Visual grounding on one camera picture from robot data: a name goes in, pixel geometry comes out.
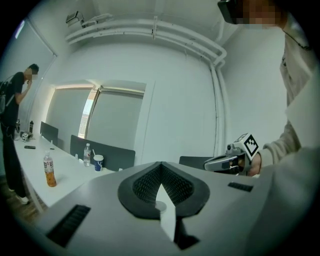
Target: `ceiling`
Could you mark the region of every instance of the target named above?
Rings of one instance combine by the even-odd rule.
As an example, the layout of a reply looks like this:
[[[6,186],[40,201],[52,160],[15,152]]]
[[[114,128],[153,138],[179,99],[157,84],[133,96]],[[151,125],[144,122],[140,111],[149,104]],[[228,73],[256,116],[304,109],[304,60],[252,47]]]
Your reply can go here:
[[[222,15],[218,0],[68,0],[69,7],[82,12],[85,20],[109,13],[123,19],[152,19],[174,23],[194,30],[216,41]],[[224,22],[223,45],[237,30],[236,25]]]

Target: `sleeve cuff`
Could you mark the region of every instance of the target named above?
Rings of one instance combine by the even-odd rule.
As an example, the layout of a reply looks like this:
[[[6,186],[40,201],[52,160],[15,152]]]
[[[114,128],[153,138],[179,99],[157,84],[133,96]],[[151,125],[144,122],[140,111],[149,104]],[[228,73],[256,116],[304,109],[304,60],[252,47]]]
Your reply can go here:
[[[261,156],[261,168],[273,165],[274,160],[269,149],[262,149],[258,153]]]

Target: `black pants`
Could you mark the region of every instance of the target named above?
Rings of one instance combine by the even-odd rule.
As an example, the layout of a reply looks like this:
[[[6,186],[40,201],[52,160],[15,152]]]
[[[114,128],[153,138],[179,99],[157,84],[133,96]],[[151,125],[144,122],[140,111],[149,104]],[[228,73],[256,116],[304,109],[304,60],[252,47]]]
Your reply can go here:
[[[15,148],[15,127],[5,127],[1,124],[3,133],[3,161],[6,182],[10,189],[14,190],[19,197],[24,198],[26,191],[22,179],[22,170]]]

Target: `black mesh panel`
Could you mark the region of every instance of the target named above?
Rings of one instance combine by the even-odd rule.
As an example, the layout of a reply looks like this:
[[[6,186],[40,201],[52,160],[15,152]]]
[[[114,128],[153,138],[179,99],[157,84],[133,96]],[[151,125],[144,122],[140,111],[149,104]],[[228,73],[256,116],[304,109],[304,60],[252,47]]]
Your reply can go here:
[[[161,184],[161,165],[149,171],[133,183],[135,195],[148,204],[155,204],[157,193]]]
[[[193,184],[169,168],[163,165],[161,167],[161,183],[173,204],[177,206],[193,194]]]

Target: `backpack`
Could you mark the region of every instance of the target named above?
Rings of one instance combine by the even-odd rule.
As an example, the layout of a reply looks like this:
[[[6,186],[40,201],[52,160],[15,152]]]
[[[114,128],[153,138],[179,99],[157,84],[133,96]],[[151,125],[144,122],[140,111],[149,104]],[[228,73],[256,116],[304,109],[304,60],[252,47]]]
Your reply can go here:
[[[7,101],[6,103],[6,93],[7,93],[7,88],[9,85],[11,85],[11,80],[8,81],[12,76],[10,76],[7,80],[5,80],[4,82],[0,83],[0,115],[2,115],[5,110],[6,107],[11,103],[11,101],[14,99],[14,94],[10,97],[10,99]]]

